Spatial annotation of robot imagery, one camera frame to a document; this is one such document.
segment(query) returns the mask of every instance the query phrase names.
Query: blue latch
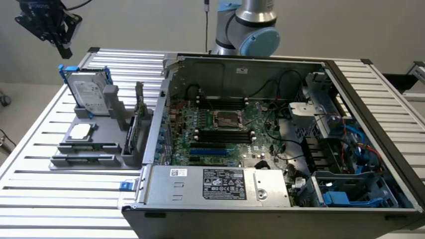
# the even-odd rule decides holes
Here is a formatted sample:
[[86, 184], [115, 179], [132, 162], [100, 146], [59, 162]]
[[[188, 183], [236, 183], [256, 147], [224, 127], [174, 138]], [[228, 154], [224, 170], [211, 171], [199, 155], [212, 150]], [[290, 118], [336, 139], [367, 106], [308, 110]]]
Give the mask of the blue latch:
[[78, 66], [67, 66], [66, 71], [68, 72], [78, 72], [80, 70], [80, 67]]
[[346, 192], [327, 192], [324, 194], [324, 201], [328, 207], [376, 208], [384, 199], [375, 198], [366, 202], [351, 202]]
[[134, 182], [122, 182], [120, 191], [122, 192], [132, 192], [134, 191]]

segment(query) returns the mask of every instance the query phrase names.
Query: motherboard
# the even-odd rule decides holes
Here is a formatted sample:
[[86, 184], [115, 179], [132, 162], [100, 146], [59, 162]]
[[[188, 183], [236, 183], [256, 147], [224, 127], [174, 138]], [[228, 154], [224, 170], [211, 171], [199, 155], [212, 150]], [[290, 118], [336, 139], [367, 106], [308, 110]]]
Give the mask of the motherboard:
[[172, 165], [255, 167], [274, 162], [282, 147], [271, 102], [175, 100]]

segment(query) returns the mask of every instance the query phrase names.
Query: sticker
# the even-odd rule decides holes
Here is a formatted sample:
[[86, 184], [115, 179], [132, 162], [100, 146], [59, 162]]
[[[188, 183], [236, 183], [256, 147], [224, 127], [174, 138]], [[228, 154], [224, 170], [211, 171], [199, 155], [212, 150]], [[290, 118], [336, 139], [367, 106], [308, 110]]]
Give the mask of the sticker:
[[179, 168], [171, 170], [171, 177], [187, 177], [188, 175], [188, 169], [187, 168]]
[[204, 169], [203, 197], [208, 200], [247, 200], [244, 170]]
[[238, 74], [248, 74], [248, 68], [238, 68], [236, 73]]
[[104, 100], [103, 88], [95, 82], [74, 82], [78, 96], [84, 107], [94, 115], [108, 115], [108, 107]]

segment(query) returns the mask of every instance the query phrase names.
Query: power supply label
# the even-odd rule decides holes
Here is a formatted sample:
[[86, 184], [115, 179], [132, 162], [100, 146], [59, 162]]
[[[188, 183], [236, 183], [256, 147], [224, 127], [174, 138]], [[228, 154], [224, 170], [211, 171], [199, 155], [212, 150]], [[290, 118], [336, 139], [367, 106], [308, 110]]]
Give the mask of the power supply label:
[[208, 200], [247, 200], [244, 170], [204, 169], [203, 196]]

